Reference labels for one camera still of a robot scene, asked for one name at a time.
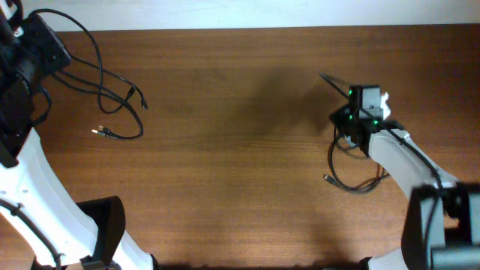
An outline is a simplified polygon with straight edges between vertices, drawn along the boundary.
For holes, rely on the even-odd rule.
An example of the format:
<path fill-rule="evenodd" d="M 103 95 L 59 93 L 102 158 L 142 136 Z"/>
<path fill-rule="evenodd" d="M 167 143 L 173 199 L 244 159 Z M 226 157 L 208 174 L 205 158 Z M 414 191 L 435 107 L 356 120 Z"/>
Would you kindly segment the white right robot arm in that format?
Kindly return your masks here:
<path fill-rule="evenodd" d="M 335 139 L 346 139 L 385 169 L 409 200 L 399 248 L 360 262 L 361 269 L 478 269 L 479 185 L 437 166 L 396 121 L 378 85 L 352 85 L 332 113 Z"/>

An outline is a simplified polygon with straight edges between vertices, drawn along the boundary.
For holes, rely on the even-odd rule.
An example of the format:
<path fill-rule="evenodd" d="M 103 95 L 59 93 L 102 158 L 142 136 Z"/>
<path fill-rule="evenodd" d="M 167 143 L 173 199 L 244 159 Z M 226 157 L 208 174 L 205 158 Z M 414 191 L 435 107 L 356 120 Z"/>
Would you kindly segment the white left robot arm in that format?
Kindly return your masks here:
<path fill-rule="evenodd" d="M 125 229 L 117 196 L 75 202 L 49 165 L 36 127 L 45 77 L 71 63 L 42 10 L 1 3 L 1 214 L 34 251 L 33 269 L 157 269 Z"/>

